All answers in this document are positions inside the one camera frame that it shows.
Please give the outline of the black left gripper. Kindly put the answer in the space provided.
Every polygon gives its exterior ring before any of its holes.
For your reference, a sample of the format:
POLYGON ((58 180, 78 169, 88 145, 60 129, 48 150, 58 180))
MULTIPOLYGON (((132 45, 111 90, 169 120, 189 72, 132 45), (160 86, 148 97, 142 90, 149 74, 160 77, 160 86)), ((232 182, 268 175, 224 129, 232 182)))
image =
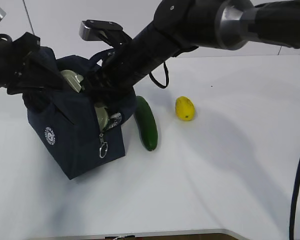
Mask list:
POLYGON ((60 91, 64 79, 57 67, 53 50, 41 46, 41 39, 30 32, 12 42, 10 55, 13 78, 7 84, 9 95, 26 92, 60 91))

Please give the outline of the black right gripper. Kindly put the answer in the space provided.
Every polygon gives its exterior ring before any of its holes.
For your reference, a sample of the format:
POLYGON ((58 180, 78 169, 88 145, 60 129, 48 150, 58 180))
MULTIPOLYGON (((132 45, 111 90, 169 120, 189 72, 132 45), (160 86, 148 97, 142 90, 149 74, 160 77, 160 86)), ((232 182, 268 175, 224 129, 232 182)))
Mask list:
POLYGON ((97 107, 107 107, 112 112, 134 113, 135 91, 132 86, 119 86, 106 73, 106 64, 116 56, 115 49, 106 49, 94 54, 86 62, 83 90, 91 95, 91 112, 97 107))

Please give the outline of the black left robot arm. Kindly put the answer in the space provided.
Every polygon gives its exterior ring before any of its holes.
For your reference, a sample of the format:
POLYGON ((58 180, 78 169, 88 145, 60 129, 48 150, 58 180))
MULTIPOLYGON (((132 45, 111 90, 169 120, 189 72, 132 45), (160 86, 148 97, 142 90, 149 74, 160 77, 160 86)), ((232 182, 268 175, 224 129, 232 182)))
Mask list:
POLYGON ((16 40, 0 33, 0 88, 8 95, 63 90, 53 51, 29 32, 16 40))

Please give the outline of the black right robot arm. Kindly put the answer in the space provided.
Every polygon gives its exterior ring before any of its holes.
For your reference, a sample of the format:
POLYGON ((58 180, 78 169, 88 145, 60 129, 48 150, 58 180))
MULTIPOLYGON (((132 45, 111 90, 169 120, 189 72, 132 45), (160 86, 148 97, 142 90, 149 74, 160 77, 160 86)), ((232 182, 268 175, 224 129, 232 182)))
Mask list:
POLYGON ((113 48, 82 83, 86 94, 109 104, 168 59, 200 47, 236 51, 258 42, 300 49, 300 0, 259 5, 249 0, 163 0, 135 37, 118 23, 92 19, 82 22, 80 36, 113 48))

